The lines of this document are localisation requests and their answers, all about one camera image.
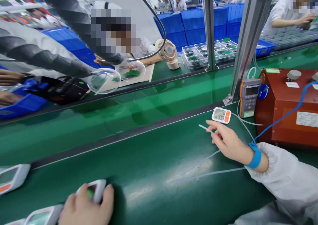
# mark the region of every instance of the hand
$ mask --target hand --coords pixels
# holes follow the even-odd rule
[[[0,108],[14,104],[18,102],[21,98],[23,98],[23,96],[21,95],[6,91],[0,91]]]
[[[2,86],[16,85],[23,77],[21,73],[0,69],[0,85]]]
[[[253,149],[245,145],[232,129],[215,121],[206,121],[206,123],[210,125],[208,127],[209,130],[216,129],[215,133],[211,134],[212,143],[216,144],[223,155],[244,165],[252,162],[254,157]]]
[[[295,25],[308,24],[309,22],[313,21],[314,19],[315,19],[314,13],[307,13],[302,18],[295,20]]]
[[[82,185],[77,195],[71,194],[64,205],[59,225],[107,225],[112,217],[114,189],[107,185],[103,203],[94,204],[87,194],[87,184]]]
[[[107,66],[109,63],[103,62],[103,58],[99,57],[98,55],[95,55],[96,59],[94,60],[95,63],[100,64],[102,66]]]

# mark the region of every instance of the digital display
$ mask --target digital display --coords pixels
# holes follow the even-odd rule
[[[217,120],[224,120],[224,118],[225,118],[225,113],[226,113],[226,111],[224,111],[224,110],[221,110],[221,109],[215,109],[215,112],[214,112],[214,119],[217,119]]]
[[[12,169],[12,170],[9,170],[7,172],[0,174],[0,186],[12,181],[17,170],[18,170],[18,168],[15,168],[15,169]]]
[[[26,225],[44,225],[49,218],[50,211],[36,214],[31,217]]]
[[[252,88],[247,88],[246,89],[246,96],[258,94],[258,89],[259,89],[259,86],[255,86],[255,87],[252,87]]]

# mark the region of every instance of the blue cord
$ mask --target blue cord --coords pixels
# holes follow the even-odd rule
[[[303,101],[304,101],[304,98],[305,98],[307,89],[308,89],[310,86],[314,85],[314,84],[318,84],[318,81],[316,81],[316,82],[311,82],[311,83],[307,84],[307,85],[304,87],[304,89],[302,90],[301,97],[300,97],[300,101],[299,101],[299,103],[297,104],[297,106],[296,106],[294,109],[292,109],[290,112],[286,113],[281,119],[277,120],[276,122],[274,122],[273,124],[271,124],[271,125],[269,125],[267,128],[265,128],[265,130],[262,131],[261,134],[259,134],[257,137],[255,137],[255,138],[253,139],[253,141],[252,141],[249,145],[250,145],[253,149],[254,149],[255,147],[257,147],[256,142],[255,142],[255,140],[256,140],[257,138],[259,138],[265,131],[267,131],[267,130],[270,129],[272,126],[274,126],[274,125],[276,125],[277,123],[279,123],[279,122],[280,122],[281,120],[283,120],[285,117],[289,116],[289,115],[292,114],[294,111],[296,111],[297,109],[299,109],[299,108],[301,107]]]

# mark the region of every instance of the gray flexible hose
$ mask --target gray flexible hose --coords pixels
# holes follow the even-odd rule
[[[119,53],[109,53],[105,46],[98,44],[98,39],[91,35],[91,17],[86,13],[77,0],[44,0],[50,8],[70,26],[70,28],[87,44],[97,55],[112,65],[118,65],[124,61]]]
[[[65,58],[48,50],[43,50],[37,45],[28,44],[24,39],[12,36],[2,28],[0,28],[0,53],[45,69],[56,70],[56,65],[59,65],[60,73],[72,77],[85,78],[91,75],[91,71],[83,67],[80,60]]]

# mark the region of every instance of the orange button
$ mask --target orange button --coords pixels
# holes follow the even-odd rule
[[[0,187],[0,193],[7,191],[11,187],[11,184]]]

